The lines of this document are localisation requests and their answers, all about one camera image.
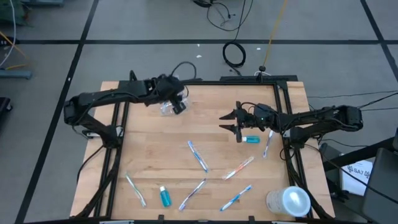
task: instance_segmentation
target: white cup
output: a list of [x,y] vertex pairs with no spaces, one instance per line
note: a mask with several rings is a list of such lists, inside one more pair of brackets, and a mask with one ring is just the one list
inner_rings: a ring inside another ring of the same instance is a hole
[[266,202],[272,213],[293,217],[303,217],[311,209],[310,197],[303,189],[296,186],[269,192]]

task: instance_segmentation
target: blue toothbrush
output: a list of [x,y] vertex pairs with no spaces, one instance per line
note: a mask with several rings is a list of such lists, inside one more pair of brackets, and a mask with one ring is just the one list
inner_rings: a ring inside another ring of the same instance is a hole
[[220,211],[226,210],[229,206],[231,206],[237,199],[239,199],[243,193],[249,191],[251,189],[251,185],[247,186],[244,190],[242,190],[235,198],[232,198],[227,204],[225,204],[222,208],[220,208]]
[[189,145],[189,148],[191,149],[193,155],[195,156],[195,158],[199,161],[202,168],[205,170],[205,172],[208,172],[206,162],[200,157],[199,152],[195,149],[195,147],[193,146],[193,143],[191,141],[188,141],[188,145]]

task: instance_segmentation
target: black tape line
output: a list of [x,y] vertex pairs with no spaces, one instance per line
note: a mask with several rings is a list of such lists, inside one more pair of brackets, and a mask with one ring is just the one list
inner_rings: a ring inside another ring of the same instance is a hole
[[[149,45],[149,44],[225,44],[229,39],[175,39],[175,40],[86,40],[84,44]],[[235,40],[239,44],[268,44],[267,39]],[[21,44],[79,44],[80,40],[20,40]],[[272,40],[272,44],[304,45],[376,45],[398,44],[398,40]]]
[[363,9],[365,10],[366,16],[369,19],[369,22],[371,23],[371,26],[373,28],[373,31],[374,31],[378,41],[380,41],[381,48],[383,49],[384,55],[387,58],[388,64],[390,65],[391,70],[392,70],[394,76],[396,77],[396,80],[398,81],[398,67],[397,67],[394,57],[392,56],[392,54],[390,52],[390,49],[387,46],[388,42],[386,42],[384,40],[384,37],[381,34],[379,26],[377,25],[376,20],[374,19],[373,14],[371,12],[371,9],[369,8],[368,4],[366,3],[366,0],[361,0],[361,4],[362,4]]
[[68,75],[65,79],[65,83],[63,84],[63,88],[61,91],[61,95],[58,99],[57,107],[55,108],[53,117],[51,119],[49,130],[47,131],[47,135],[45,136],[44,143],[42,146],[42,150],[40,151],[39,158],[37,159],[35,169],[33,171],[32,177],[30,178],[29,185],[27,187],[24,199],[22,200],[21,207],[19,208],[15,223],[20,224],[23,223],[26,217],[26,214],[29,209],[30,202],[32,201],[37,183],[39,181],[40,173],[42,172],[45,159],[47,154],[49,153],[50,145],[52,142],[52,138],[54,136],[55,129],[57,128],[58,121],[60,119],[60,115],[62,112],[63,104],[65,99],[67,98],[68,90],[70,84],[72,82],[73,75],[75,74],[76,67],[78,65],[81,51],[83,50],[84,41],[87,38],[88,30],[90,29],[91,22],[93,21],[94,14],[98,5],[99,0],[94,0],[93,5],[91,6],[90,13],[88,14],[88,18],[83,29],[83,33],[81,34],[79,45],[76,49],[75,56],[72,60],[72,63],[69,68]]

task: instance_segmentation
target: blue liquid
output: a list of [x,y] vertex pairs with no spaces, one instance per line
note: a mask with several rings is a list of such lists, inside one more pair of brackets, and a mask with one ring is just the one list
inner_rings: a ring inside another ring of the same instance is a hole
[[244,142],[252,143],[252,144],[259,144],[260,137],[259,136],[246,136],[246,140]]
[[167,190],[160,191],[160,198],[162,199],[164,207],[169,207],[172,204],[172,200],[170,199],[170,195]]

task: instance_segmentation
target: clear plastic container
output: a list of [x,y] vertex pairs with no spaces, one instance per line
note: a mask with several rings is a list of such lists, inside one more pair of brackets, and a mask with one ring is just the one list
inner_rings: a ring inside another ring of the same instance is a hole
[[[187,110],[189,108],[189,100],[187,97],[183,97],[182,101],[181,101],[187,108],[185,110]],[[173,105],[171,104],[171,102],[167,101],[162,103],[162,106],[160,107],[160,113],[163,116],[170,116],[175,114],[173,111]]]
[[267,194],[267,207],[272,213],[303,217],[311,208],[310,197],[300,187],[273,190]]

